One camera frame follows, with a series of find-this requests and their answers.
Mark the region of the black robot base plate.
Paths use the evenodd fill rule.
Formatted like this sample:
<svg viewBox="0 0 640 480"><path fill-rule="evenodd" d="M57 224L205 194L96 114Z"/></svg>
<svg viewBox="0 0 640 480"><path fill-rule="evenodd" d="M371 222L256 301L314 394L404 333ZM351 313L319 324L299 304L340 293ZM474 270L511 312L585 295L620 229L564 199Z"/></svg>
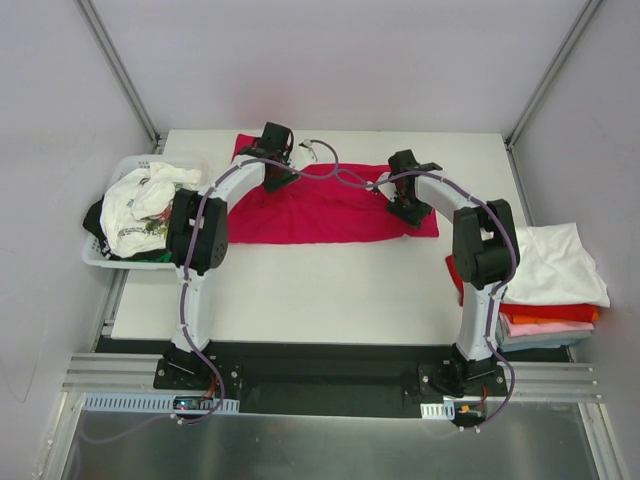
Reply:
<svg viewBox="0 0 640 480"><path fill-rule="evenodd" d="M465 365L450 346L212 342L201 355L170 346L157 390L213 389L243 413L413 418L444 397L501 400L497 359Z"/></svg>

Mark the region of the magenta t-shirt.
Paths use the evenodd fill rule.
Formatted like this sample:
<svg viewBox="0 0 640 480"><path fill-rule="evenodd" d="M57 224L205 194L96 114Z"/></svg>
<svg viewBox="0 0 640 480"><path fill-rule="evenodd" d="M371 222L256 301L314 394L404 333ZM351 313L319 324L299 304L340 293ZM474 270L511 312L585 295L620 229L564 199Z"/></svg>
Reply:
<svg viewBox="0 0 640 480"><path fill-rule="evenodd" d="M259 186L228 216L233 244L370 243L400 238L436 238L437 217L418 228L387 210L382 193L344 185L336 178L300 178L273 193Z"/></svg>

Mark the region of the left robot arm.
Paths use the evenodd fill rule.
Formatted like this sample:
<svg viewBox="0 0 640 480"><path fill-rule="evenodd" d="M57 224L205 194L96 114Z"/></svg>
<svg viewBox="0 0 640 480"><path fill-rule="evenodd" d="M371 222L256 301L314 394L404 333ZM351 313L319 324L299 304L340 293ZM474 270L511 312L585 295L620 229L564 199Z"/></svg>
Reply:
<svg viewBox="0 0 640 480"><path fill-rule="evenodd" d="M274 191L298 178L290 168L293 147L292 130L268 122L216 180L175 194L166 248L179 279L179 320L163 359L189 388L205 386L212 374L203 354L213 323L208 289L228 250L229 213L253 189Z"/></svg>

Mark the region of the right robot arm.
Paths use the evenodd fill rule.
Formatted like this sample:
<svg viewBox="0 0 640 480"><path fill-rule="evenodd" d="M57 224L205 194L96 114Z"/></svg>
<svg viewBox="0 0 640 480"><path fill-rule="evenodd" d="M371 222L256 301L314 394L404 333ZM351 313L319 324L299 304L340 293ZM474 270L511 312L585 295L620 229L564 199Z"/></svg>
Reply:
<svg viewBox="0 0 640 480"><path fill-rule="evenodd" d="M392 155L395 197L388 210L417 227L437 211L452 225L454 268L463 282L460 331L450 359L429 375L432 386L470 395L495 371L499 306L520 261L510 204L482 201L435 163L420 164L410 150Z"/></svg>

